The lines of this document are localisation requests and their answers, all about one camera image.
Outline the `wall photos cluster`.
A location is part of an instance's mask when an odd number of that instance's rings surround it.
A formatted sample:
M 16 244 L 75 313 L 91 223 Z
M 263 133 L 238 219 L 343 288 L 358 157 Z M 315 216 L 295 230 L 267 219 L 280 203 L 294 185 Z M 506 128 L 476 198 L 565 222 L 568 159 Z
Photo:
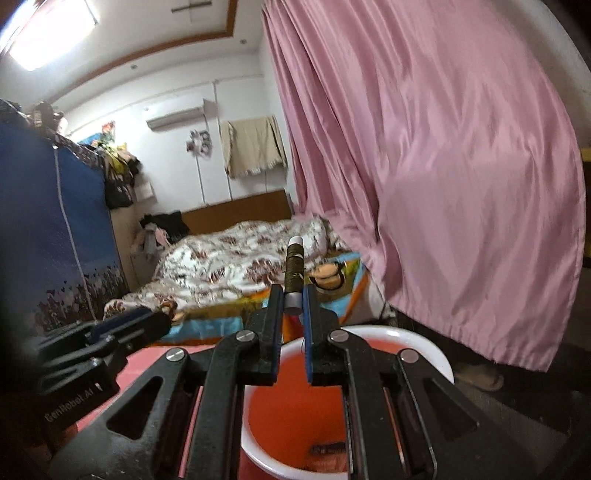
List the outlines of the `wall photos cluster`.
M 186 151 L 191 153 L 195 158 L 211 157 L 213 144 L 211 133 L 208 130 L 191 130 L 189 132 L 189 139 L 185 145 Z

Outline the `brown dried peel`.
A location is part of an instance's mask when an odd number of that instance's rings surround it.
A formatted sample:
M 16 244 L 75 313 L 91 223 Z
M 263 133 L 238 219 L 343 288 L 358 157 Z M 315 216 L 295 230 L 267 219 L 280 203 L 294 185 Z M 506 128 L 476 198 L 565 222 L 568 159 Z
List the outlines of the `brown dried peel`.
M 312 445 L 308 453 L 314 456 L 334 456 L 346 453 L 344 441 Z

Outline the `blue fabric wardrobe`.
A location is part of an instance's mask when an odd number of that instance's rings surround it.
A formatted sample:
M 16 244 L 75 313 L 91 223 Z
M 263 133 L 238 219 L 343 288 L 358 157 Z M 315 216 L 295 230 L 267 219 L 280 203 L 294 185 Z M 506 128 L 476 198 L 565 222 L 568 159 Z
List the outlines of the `blue fabric wardrobe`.
M 37 334 L 127 293 L 102 159 L 1 103 L 1 306 Z

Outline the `hanging bags and clothes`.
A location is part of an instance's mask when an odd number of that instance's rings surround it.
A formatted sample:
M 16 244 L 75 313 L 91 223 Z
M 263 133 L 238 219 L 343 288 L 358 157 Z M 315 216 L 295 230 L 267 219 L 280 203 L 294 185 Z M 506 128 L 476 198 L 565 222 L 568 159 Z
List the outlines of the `hanging bags and clothes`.
M 100 160 L 105 203 L 109 210 L 128 208 L 154 197 L 153 187 L 143 175 L 141 162 L 127 149 L 126 143 L 117 144 L 115 137 L 115 122 L 110 121 L 103 124 L 98 133 L 80 142 Z

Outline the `pink curtain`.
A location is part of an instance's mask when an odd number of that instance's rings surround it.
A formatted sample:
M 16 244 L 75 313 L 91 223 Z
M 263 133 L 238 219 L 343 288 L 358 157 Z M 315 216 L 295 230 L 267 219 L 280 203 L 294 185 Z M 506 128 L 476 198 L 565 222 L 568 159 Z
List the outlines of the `pink curtain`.
M 582 267 L 581 155 L 554 85 L 487 1 L 267 1 L 297 206 L 408 317 L 547 371 Z

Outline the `dark thread spool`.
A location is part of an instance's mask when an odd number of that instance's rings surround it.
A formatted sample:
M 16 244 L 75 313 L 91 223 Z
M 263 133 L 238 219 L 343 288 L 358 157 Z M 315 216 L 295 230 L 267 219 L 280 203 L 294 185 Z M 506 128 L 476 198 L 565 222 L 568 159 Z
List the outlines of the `dark thread spool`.
M 304 289 L 304 240 L 301 236 L 290 238 L 287 245 L 286 272 L 284 273 L 284 312 L 290 316 L 301 315 Z

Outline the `clothes pile on nightstand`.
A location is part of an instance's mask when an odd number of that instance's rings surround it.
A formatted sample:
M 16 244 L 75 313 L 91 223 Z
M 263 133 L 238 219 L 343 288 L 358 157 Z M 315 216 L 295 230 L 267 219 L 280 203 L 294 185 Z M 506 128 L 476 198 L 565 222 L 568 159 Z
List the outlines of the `clothes pile on nightstand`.
M 130 251 L 132 255 L 159 256 L 162 251 L 190 234 L 180 211 L 168 214 L 146 214 L 139 221 Z

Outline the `beige hanging towel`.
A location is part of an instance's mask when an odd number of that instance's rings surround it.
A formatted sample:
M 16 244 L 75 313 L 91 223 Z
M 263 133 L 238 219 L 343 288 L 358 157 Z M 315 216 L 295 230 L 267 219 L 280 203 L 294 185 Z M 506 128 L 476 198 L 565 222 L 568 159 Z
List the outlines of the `beige hanging towel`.
M 219 126 L 224 171 L 230 179 L 287 168 L 276 117 L 222 121 Z

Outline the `orange trash bin white rim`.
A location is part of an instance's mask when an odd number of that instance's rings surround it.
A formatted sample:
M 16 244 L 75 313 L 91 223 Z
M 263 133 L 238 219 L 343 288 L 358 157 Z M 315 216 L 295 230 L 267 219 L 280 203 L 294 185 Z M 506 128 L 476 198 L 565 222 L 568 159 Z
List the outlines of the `orange trash bin white rim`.
M 276 384 L 245 389 L 238 477 L 346 479 L 345 455 L 311 453 L 345 440 L 341 390 L 308 384 L 303 338 L 284 344 Z

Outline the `hat on wardrobe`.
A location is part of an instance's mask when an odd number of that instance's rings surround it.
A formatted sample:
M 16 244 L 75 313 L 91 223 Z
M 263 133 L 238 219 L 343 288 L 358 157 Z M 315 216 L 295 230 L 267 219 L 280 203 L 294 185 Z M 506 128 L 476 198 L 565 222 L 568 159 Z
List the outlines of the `hat on wardrobe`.
M 56 111 L 53 106 L 45 101 L 35 105 L 31 118 L 35 128 L 48 128 L 57 131 L 64 114 Z

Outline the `wooden headboard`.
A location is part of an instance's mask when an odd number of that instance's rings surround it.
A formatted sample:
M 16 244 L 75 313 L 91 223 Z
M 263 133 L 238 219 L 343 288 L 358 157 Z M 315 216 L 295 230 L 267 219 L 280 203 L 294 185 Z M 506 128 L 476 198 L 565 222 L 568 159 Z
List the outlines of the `wooden headboard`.
M 245 221 L 287 220 L 292 214 L 286 191 L 277 190 L 187 211 L 181 218 L 192 235 L 202 235 Z

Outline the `colourful cartoon bed sheet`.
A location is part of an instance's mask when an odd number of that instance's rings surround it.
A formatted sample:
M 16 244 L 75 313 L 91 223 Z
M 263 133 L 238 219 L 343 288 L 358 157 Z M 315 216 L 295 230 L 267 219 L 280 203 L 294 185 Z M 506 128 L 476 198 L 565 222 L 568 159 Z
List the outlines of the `colourful cartoon bed sheet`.
M 355 252 L 325 259 L 301 276 L 303 285 L 317 292 L 317 302 L 335 313 L 341 325 L 362 323 L 374 317 L 370 299 L 370 273 Z M 162 345 L 214 344 L 224 336 L 245 329 L 250 316 L 266 308 L 270 289 L 235 301 L 190 307 L 176 312 L 169 332 L 158 342 Z M 304 335 L 304 293 L 283 295 L 283 341 Z

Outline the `pink plaid blanket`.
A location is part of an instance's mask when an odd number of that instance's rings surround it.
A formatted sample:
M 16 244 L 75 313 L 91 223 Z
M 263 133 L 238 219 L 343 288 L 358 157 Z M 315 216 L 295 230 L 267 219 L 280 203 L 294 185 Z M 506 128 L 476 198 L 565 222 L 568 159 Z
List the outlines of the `pink plaid blanket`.
M 115 400 L 117 400 L 152 364 L 162 357 L 168 350 L 183 348 L 189 354 L 211 349 L 213 344 L 181 344 L 166 345 L 157 344 L 146 347 L 127 358 L 127 365 L 117 376 L 117 384 L 120 391 L 106 403 L 96 408 L 76 423 L 77 430 L 81 432 L 100 416 Z

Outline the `white air conditioner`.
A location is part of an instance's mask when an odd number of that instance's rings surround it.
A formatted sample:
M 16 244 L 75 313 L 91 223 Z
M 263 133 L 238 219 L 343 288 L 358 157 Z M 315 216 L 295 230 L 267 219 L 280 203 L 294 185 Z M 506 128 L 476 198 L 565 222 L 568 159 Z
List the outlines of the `white air conditioner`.
M 146 125 L 150 130 L 159 130 L 184 123 L 204 114 L 204 99 L 201 97 L 175 97 L 146 110 Z

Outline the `floral white duvet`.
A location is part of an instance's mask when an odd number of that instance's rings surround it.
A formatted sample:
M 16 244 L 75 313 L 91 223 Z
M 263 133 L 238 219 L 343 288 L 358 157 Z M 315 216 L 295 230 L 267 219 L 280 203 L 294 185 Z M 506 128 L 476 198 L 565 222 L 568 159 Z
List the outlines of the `floral white duvet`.
M 294 236 L 304 240 L 308 268 L 348 248 L 322 218 L 245 221 L 221 232 L 190 235 L 160 255 L 151 281 L 110 300 L 104 316 L 138 307 L 156 310 L 166 302 L 190 312 L 259 294 L 283 283 L 287 244 Z

